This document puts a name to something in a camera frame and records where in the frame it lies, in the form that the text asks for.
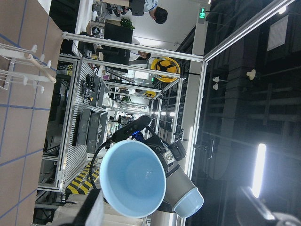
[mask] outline slatted metal panel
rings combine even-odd
[[[272,24],[269,28],[268,51],[285,44],[288,15]]]
[[[75,103],[74,103],[74,110],[72,112],[72,125],[71,125],[71,131],[70,131],[70,137],[69,137],[69,143],[68,147],[66,150],[67,153],[67,161],[66,161],[66,168],[64,171],[64,186],[67,187],[68,184],[81,172],[81,170],[85,167],[87,164],[87,146],[86,145],[77,145],[77,146],[72,146],[72,142],[74,139],[74,136],[77,136],[77,133],[75,133],[75,128],[76,128],[76,119],[77,115],[82,114],[82,110],[84,108],[87,109],[92,109],[95,112],[98,112],[100,110],[104,110],[100,107],[92,107],[89,105],[90,101],[89,100],[84,100],[83,102],[83,97],[81,96],[81,89],[80,85],[82,80],[86,79],[86,75],[94,75],[94,72],[91,70],[89,65],[87,63],[82,63],[81,69],[79,72],[79,80],[77,81],[77,94],[75,98]]]

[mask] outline bolt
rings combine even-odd
[[[173,159],[173,155],[172,154],[167,154],[166,158],[167,158],[167,160],[172,160]]]

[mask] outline light blue circular cover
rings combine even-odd
[[[195,214],[204,204],[204,198],[195,187],[187,192],[175,205],[174,211],[181,218],[188,218]]]
[[[120,214],[142,218],[162,203],[166,178],[156,154],[145,144],[124,140],[105,154],[100,166],[104,197]]]

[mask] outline blue shirt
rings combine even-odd
[[[158,0],[145,0],[144,12],[149,12],[157,6]]]

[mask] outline green exit sign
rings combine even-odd
[[[199,8],[199,15],[198,15],[198,23],[204,24],[205,23],[205,17],[206,17],[206,8],[200,7]]]

